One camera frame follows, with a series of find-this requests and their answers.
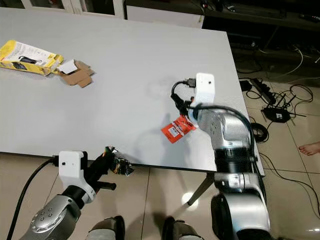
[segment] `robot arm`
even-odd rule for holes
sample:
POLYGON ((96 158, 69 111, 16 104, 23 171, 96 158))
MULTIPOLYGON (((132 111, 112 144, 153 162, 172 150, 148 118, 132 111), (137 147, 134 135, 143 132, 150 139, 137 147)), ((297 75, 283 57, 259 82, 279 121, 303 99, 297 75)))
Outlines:
POLYGON ((235 109, 213 105, 213 75, 198 73, 194 85, 185 84, 195 88, 193 101, 182 103, 174 89, 171 98, 211 139, 217 168, 214 185, 220 191, 211 201, 215 235, 221 240, 272 239, 250 122, 235 109))
POLYGON ((56 195, 33 217, 21 240, 66 240, 75 229, 81 209, 94 200, 101 189, 114 190, 115 183, 100 182, 108 173, 115 155, 112 149, 99 156, 89 167, 86 152, 59 153, 59 176, 64 192, 56 195))

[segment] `cardboard box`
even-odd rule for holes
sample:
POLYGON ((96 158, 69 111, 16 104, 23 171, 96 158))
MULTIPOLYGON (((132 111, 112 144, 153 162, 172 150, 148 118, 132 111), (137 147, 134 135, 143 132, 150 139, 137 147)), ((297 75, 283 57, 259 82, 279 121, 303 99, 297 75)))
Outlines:
POLYGON ((90 75, 94 73, 88 65, 74 59, 60 65, 57 70, 67 84, 78 84, 81 88, 92 82, 90 75))
POLYGON ((57 67, 64 57, 15 40, 9 40, 0 48, 0 67, 31 72, 46 76, 57 74, 57 67))

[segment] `red label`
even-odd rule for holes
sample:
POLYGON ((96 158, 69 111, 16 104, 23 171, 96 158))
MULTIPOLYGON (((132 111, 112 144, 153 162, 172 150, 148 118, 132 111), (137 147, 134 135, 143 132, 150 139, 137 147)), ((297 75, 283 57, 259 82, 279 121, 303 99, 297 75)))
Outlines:
POLYGON ((183 115, 180 115, 175 121, 161 129, 163 134, 174 144, 191 130, 196 127, 183 115))

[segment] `yellow box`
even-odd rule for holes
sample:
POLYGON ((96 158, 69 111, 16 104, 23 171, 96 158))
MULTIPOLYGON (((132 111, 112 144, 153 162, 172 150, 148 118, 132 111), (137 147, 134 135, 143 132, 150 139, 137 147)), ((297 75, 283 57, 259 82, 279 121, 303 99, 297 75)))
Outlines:
POLYGON ((30 46, 15 40, 9 40, 0 48, 0 67, 31 72, 46 76, 57 74, 57 67, 64 57, 30 46))

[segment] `table leg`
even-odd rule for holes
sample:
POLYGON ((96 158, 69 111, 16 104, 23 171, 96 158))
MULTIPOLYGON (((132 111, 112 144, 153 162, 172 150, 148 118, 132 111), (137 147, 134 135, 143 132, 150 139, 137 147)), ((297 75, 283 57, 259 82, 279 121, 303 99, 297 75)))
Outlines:
POLYGON ((187 202, 189 206, 194 204, 194 202, 200 198, 200 196, 214 183, 215 181, 215 175, 214 173, 207 173, 205 179, 201 183, 201 185, 198 187, 198 189, 194 192, 192 197, 187 202))

